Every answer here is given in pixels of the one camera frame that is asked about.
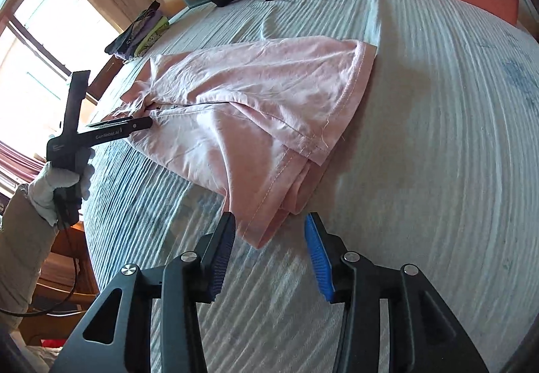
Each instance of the white bedspread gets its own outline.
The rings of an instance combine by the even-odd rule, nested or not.
[[[378,265],[417,264],[499,371],[539,311],[539,45],[457,0],[242,0],[184,13],[152,54],[308,35],[365,40],[378,56],[307,210]],[[122,69],[99,115],[142,63]],[[213,229],[220,196],[123,141],[97,152],[85,228],[101,287]],[[303,219],[259,251],[236,242],[222,294],[199,308],[209,372],[331,371],[342,308],[317,290]]]

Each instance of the wire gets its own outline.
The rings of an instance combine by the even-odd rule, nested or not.
[[[67,226],[67,227],[64,227],[63,230],[64,230],[64,232],[66,234],[66,240],[67,240],[67,245],[69,246],[69,251],[71,252],[71,256],[73,256],[74,255],[73,246],[71,245],[71,240],[69,239],[69,234],[67,233],[67,231],[70,228],[71,228],[70,226]],[[60,301],[59,303],[56,303],[54,306],[52,306],[52,307],[50,307],[48,309],[44,309],[44,310],[40,310],[40,311],[36,311],[36,312],[25,312],[23,314],[17,314],[15,312],[10,312],[8,310],[4,310],[4,309],[0,308],[0,313],[10,315],[11,317],[26,318],[26,317],[39,317],[41,315],[47,315],[50,312],[54,312],[57,308],[62,306],[64,303],[68,302],[68,300],[71,298],[71,296],[75,293],[76,286],[79,283],[79,271],[77,269],[76,259],[75,258],[73,258],[73,268],[75,270],[75,281],[73,283],[73,287],[71,288],[71,291],[66,296],[66,298],[64,298],[64,300]]]

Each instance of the sleeve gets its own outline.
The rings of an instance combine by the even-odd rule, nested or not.
[[[0,308],[25,313],[39,271],[50,253],[57,229],[39,216],[20,186],[7,205],[0,228]],[[15,330],[20,318],[0,313],[0,323]]]

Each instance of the metal screw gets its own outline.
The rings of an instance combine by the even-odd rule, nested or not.
[[[404,267],[404,272],[409,276],[415,276],[419,273],[419,268],[415,265],[408,264]]]
[[[356,253],[355,251],[348,251],[344,254],[344,260],[346,262],[357,262],[359,261],[359,253]]]
[[[134,273],[136,273],[136,265],[135,264],[125,264],[123,267],[122,267],[122,274],[124,276],[130,276]]]
[[[182,261],[184,262],[193,262],[197,258],[197,254],[193,251],[186,251],[182,254]]]

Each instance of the gloved hand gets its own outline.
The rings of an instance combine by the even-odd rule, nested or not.
[[[95,151],[92,150],[90,159],[94,155]],[[80,189],[84,200],[90,198],[90,178],[94,172],[94,167],[87,165],[80,180]],[[52,200],[55,189],[69,188],[78,183],[79,178],[75,172],[53,168],[51,163],[47,162],[36,179],[28,185],[28,200],[41,218],[45,219],[51,226],[54,226],[58,221],[55,204]]]

